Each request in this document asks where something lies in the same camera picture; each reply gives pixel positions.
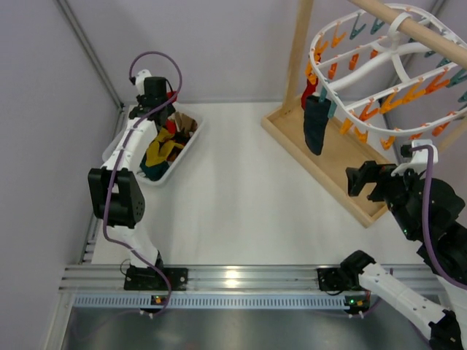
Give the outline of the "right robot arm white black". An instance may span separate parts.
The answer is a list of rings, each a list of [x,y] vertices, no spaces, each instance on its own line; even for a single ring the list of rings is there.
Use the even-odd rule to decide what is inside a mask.
[[[451,306],[426,300],[361,250],[340,263],[338,285],[376,293],[409,320],[432,349],[465,349],[466,228],[457,221],[465,202],[430,171],[394,174],[395,168],[374,161],[347,168],[347,193],[355,197],[367,184],[375,185],[368,200],[385,203],[404,237],[419,243],[417,254],[443,286]]]

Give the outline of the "mustard yellow sock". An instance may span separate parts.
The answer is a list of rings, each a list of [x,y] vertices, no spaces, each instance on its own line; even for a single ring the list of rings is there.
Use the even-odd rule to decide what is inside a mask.
[[[166,128],[161,128],[158,132],[158,135],[155,137],[155,140],[160,143],[165,143],[168,140],[173,139],[175,136],[174,133],[170,133]]]
[[[164,161],[167,161],[170,154],[172,153],[172,149],[174,147],[174,142],[172,140],[168,140],[165,143],[157,142],[156,140],[153,141],[146,151],[146,161],[144,164],[146,166],[154,166]]]

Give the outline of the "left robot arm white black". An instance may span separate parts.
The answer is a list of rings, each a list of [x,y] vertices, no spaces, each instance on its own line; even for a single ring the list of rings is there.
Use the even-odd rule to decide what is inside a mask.
[[[139,93],[138,106],[130,113],[121,139],[108,160],[88,173],[93,213],[103,221],[104,238],[130,254],[131,281],[137,277],[154,284],[167,284],[161,254],[141,223],[145,199],[136,172],[158,135],[156,120],[167,117],[171,101],[164,77],[154,77],[145,69],[132,77],[131,82]]]

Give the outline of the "red thin sock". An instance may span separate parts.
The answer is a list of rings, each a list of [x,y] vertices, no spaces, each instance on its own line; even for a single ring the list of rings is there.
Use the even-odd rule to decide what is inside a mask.
[[[313,78],[312,80],[309,80],[309,79],[306,80],[306,87],[301,95],[301,108],[302,109],[306,108],[306,100],[308,99],[309,96],[315,93],[318,84],[319,84],[319,80],[316,77]]]

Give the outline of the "dark navy sock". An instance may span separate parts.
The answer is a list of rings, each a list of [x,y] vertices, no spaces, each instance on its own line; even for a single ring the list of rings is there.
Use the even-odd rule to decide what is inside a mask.
[[[325,129],[328,124],[328,112],[331,102],[328,99],[320,101],[318,96],[306,98],[304,110],[304,140],[312,154],[322,153]]]

